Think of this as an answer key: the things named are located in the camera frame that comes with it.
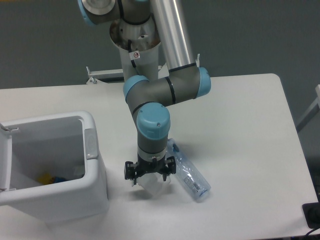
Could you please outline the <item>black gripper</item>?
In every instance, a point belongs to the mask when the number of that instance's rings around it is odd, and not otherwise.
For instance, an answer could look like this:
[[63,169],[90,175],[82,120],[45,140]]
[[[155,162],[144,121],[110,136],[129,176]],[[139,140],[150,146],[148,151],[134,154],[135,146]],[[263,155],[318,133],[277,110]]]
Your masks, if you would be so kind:
[[164,151],[149,154],[145,152],[137,153],[137,163],[126,161],[124,164],[124,179],[131,180],[132,185],[137,184],[137,178],[145,174],[158,173],[162,175],[165,182],[171,174],[176,174],[176,159],[170,156],[165,160]]

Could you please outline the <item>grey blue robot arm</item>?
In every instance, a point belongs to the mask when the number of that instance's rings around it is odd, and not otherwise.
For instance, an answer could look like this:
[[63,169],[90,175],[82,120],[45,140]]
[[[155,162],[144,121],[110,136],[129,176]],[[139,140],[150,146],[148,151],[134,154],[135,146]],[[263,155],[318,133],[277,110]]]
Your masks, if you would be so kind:
[[176,172],[166,156],[171,126],[168,106],[211,90],[207,70],[193,55],[180,0],[80,0],[87,24],[109,22],[121,58],[123,94],[137,129],[137,161],[124,177],[136,183],[145,174],[166,179]]

